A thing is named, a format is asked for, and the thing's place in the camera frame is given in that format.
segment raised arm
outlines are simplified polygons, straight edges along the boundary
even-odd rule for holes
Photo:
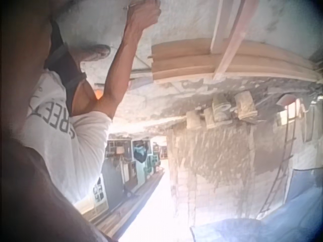
[[[96,102],[93,111],[114,117],[128,89],[132,63],[143,30],[157,23],[161,13],[159,7],[159,0],[146,0],[129,8],[121,45],[106,77],[103,96]]]

